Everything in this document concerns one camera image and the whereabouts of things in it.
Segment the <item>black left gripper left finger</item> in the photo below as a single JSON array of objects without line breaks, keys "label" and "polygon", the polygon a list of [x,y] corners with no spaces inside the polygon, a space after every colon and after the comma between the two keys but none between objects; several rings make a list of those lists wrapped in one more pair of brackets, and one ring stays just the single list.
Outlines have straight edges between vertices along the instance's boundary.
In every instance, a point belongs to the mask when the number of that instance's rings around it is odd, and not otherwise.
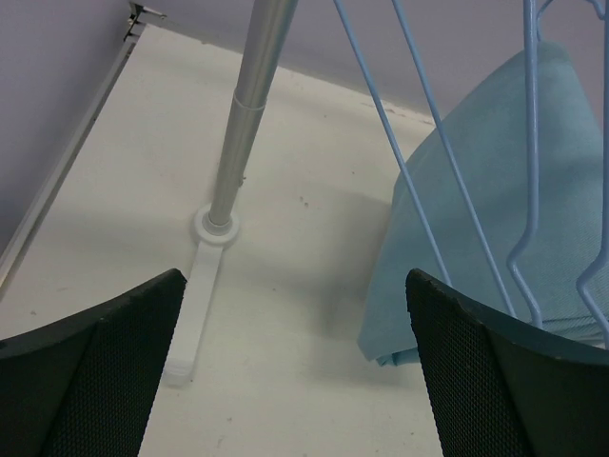
[{"label": "black left gripper left finger", "polygon": [[2,455],[138,455],[186,284],[173,268],[2,340]]}]

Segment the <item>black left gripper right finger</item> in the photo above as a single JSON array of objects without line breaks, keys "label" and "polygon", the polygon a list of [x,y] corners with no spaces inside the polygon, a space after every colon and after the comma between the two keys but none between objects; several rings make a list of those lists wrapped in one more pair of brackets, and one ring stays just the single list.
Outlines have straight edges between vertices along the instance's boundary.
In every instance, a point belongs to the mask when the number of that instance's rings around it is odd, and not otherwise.
[{"label": "black left gripper right finger", "polygon": [[607,455],[607,350],[525,324],[419,269],[405,292],[443,455]]}]

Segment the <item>light blue trousers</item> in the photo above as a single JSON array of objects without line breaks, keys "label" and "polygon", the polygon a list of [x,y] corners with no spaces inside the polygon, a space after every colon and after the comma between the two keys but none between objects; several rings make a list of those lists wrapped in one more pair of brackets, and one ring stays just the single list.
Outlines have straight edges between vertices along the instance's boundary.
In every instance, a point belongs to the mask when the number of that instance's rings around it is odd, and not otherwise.
[{"label": "light blue trousers", "polygon": [[[577,289],[576,280],[599,252],[602,204],[602,137],[567,51],[559,44],[538,47],[540,222],[518,267],[537,300],[546,331],[598,345],[601,331]],[[445,159],[450,146],[480,219],[517,317],[529,308],[506,265],[521,238],[527,215],[524,57],[516,54],[487,76],[444,119],[446,141],[432,141]],[[481,243],[454,180],[453,169],[422,164],[417,185],[437,239],[448,230],[442,257],[452,286],[464,295],[508,312],[491,275]],[[419,216],[405,195],[392,209],[391,224],[417,231]],[[358,345],[380,365],[398,366],[417,357],[405,298],[405,279],[414,268],[442,279],[431,267],[393,257],[398,243],[383,248],[374,267]]]}]

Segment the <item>blue wire hanger holding trousers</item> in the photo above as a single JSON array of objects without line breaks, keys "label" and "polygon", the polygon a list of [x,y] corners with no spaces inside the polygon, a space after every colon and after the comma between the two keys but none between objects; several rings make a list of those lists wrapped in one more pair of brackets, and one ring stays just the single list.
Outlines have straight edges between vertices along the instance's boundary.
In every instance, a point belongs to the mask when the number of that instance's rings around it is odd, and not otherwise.
[{"label": "blue wire hanger holding trousers", "polygon": [[[533,324],[542,325],[541,310],[531,288],[518,267],[518,260],[534,240],[540,222],[540,151],[539,151],[539,77],[538,77],[538,16],[535,1],[524,1],[524,86],[525,86],[525,138],[527,165],[527,217],[524,232],[506,259],[506,265],[519,291],[523,295]],[[596,304],[589,290],[591,280],[608,264],[608,83],[603,83],[602,120],[602,204],[599,253],[576,280],[577,292],[595,319],[603,342],[608,342],[608,320]]]}]

